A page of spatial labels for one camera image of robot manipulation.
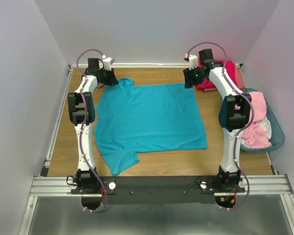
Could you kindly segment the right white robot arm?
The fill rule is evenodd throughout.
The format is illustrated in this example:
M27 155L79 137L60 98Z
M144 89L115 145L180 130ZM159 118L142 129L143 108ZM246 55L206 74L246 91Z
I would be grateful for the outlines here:
M241 180L240 145L243 129L249 123L251 96L235 85L226 71L226 63L215 61L211 49L201 50L198 56L186 53L184 60L188 62L188 68L183 70L184 88L209 80L222 97L218 120L223 130L223 157L211 186L226 192L238 186Z

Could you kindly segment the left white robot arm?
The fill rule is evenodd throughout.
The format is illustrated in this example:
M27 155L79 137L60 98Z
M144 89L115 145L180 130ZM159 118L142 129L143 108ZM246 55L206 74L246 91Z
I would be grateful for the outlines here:
M96 118L93 91L98 84L118 84L112 68L113 63L112 57L89 58L79 87L67 95L69 118L74 125L78 142L78 167L73 183L70 184L75 193L96 194L102 190L92 148L91 131Z

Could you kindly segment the teal t shirt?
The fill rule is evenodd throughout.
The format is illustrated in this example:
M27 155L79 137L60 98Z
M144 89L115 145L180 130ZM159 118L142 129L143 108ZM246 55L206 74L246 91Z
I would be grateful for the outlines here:
M208 147L195 92L183 83L122 78L105 89L97 115L96 145L114 176L137 164L138 153Z

